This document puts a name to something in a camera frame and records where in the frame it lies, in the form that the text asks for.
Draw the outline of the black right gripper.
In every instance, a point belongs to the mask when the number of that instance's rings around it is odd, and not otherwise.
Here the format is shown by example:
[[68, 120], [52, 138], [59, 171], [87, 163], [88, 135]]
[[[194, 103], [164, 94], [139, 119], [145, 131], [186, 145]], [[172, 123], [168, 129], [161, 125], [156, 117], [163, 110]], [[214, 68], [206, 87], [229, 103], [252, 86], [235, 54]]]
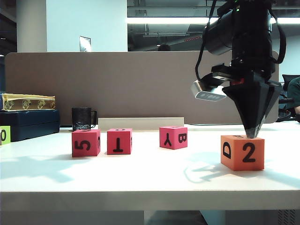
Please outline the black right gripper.
[[276, 70], [273, 61], [258, 67], [242, 63], [237, 66], [224, 64], [212, 67], [212, 76], [220, 82], [229, 82], [223, 92], [234, 101], [248, 138], [256, 138], [262, 124], [278, 101], [282, 85], [271, 80]]

